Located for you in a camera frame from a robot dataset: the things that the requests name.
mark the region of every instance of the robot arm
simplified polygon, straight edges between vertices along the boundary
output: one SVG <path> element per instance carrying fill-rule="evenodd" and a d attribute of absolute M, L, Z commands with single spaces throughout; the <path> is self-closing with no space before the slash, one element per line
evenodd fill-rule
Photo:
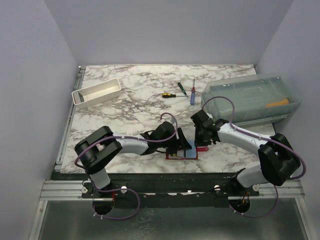
<path fill-rule="evenodd" d="M 195 145 L 208 146 L 213 142 L 225 142 L 243 148 L 259 157 L 260 165 L 244 168 L 236 173 L 233 181 L 236 188 L 249 188 L 255 184 L 272 183 L 281 186 L 300 167 L 300 160 L 288 150 L 279 147 L 267 138 L 275 140 L 292 149 L 282 134 L 261 135 L 240 127 L 233 129 L 229 122 L 218 119 L 216 122 L 205 111 L 200 110 L 191 117 L 195 124 Z"/>
<path fill-rule="evenodd" d="M 144 140 L 163 140 L 172 136 L 175 132 L 175 127 L 165 121 L 160 124 L 155 130 L 142 133 L 136 136 L 122 137 L 121 134 L 114 134 L 108 126 L 103 126 L 94 131 L 91 135 L 80 141 L 74 150 L 79 156 L 82 152 L 84 155 L 80 158 L 82 166 L 87 174 L 90 175 L 92 181 L 98 189 L 102 189 L 110 184 L 110 178 L 107 174 L 105 166 L 117 154 L 137 154 L 148 155 L 154 153 L 158 148 L 166 148 L 168 154 L 174 153 L 179 149 L 191 149 L 191 145 L 186 140 L 181 128 L 177 129 L 177 135 L 163 142 L 146 142 Z M 105 140 L 101 142 L 103 149 L 97 146 L 87 149 L 95 142 L 106 137 L 117 136 L 117 138 Z"/>

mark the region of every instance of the screw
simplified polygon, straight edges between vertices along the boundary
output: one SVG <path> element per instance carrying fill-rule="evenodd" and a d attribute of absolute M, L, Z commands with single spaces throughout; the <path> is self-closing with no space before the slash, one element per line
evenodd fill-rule
<path fill-rule="evenodd" d="M 125 194 L 125 193 L 127 192 L 127 190 L 121 190 L 121 192 L 122 192 L 123 194 Z"/>
<path fill-rule="evenodd" d="M 88 189 L 84 186 L 83 188 L 81 188 L 81 192 L 83 194 L 86 194 L 88 192 Z"/>
<path fill-rule="evenodd" d="M 214 189 L 215 191 L 217 191 L 217 192 L 221 190 L 221 188 L 220 188 L 219 185 L 215 185 L 213 189 Z"/>
<path fill-rule="evenodd" d="M 253 191 L 258 192 L 259 191 L 259 186 L 258 185 L 253 185 L 252 186 Z"/>

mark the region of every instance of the screwdriver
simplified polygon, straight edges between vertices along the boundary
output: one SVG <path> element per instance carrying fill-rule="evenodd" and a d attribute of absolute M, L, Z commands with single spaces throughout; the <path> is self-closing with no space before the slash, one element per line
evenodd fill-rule
<path fill-rule="evenodd" d="M 171 94 L 171 93 L 162 93 L 162 97 L 165 99 L 169 99 L 169 98 L 175 98 L 175 97 L 187 97 L 187 96 L 177 96 L 175 94 Z"/>
<path fill-rule="evenodd" d="M 193 79 L 193 87 L 191 91 L 191 101 L 190 101 L 191 105 L 195 105 L 195 97 L 196 97 L 195 81 L 196 79 Z"/>
<path fill-rule="evenodd" d="M 178 82 L 178 86 L 181 89 L 181 91 L 184 93 L 184 95 L 187 97 L 188 95 L 186 93 L 186 90 L 184 89 L 184 87 L 182 86 L 182 84 L 180 82 Z"/>

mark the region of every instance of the orange object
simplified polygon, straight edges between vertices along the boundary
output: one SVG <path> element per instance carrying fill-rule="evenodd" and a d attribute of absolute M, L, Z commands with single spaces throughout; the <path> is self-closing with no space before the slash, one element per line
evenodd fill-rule
<path fill-rule="evenodd" d="M 277 102 L 266 104 L 265 106 L 268 108 L 268 107 L 276 107 L 276 106 L 286 105 L 286 104 L 289 104 L 288 98 L 285 98 L 285 99 L 283 99 L 281 101 L 277 101 Z"/>

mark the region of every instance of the metal frame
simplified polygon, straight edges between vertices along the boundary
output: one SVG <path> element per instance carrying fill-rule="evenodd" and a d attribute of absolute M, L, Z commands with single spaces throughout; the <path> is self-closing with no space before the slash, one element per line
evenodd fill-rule
<path fill-rule="evenodd" d="M 307 239 L 317 240 L 318 237 L 316 233 L 316 228 L 309 215 L 305 199 L 296 198 L 295 202 L 298 207 L 298 211 L 300 213 L 301 221 L 302 221 Z"/>
<path fill-rule="evenodd" d="M 44 181 L 40 194 L 40 201 L 112 201 L 112 198 L 82 198 L 81 180 L 75 181 Z M 305 192 L 300 180 L 287 181 L 282 186 L 277 187 L 279 198 L 304 198 Z M 188 192 L 188 194 L 201 194 L 202 192 Z M 251 199 L 273 199 L 276 196 L 272 184 L 263 184 L 259 186 L 260 196 L 251 196 Z M 156 193 L 148 192 L 145 195 L 155 195 Z M 239 199 L 243 196 L 230 196 L 229 200 Z"/>
<path fill-rule="evenodd" d="M 79 73 L 77 75 L 75 84 L 74 84 L 74 90 L 78 90 L 84 80 L 84 76 L 85 76 L 85 72 L 86 72 L 86 66 L 79 66 Z M 66 147 L 67 147 L 67 140 L 69 138 L 69 134 L 71 131 L 71 125 L 72 122 L 74 120 L 74 116 L 75 116 L 75 111 L 76 111 L 76 106 L 74 105 L 74 103 L 71 103 L 70 106 L 70 111 L 69 111 L 69 115 L 68 115 L 68 119 L 66 121 L 66 125 L 64 128 L 64 132 L 63 132 L 63 136 L 62 136 L 62 140 L 61 140 L 61 144 L 60 144 L 60 148 L 58 151 L 58 155 L 56 157 L 56 165 L 59 165 L 59 163 L 62 162 L 62 159 L 64 157 L 65 151 L 66 151 Z M 61 169 L 61 165 L 60 168 L 58 167 L 56 169 L 56 167 L 54 168 L 55 171 L 60 171 Z"/>
<path fill-rule="evenodd" d="M 29 240 L 37 240 L 39 238 L 39 234 L 41 231 L 42 223 L 44 221 L 46 209 L 47 209 L 47 201 L 39 201 L 35 218 L 33 221 L 31 233 L 29 235 Z"/>

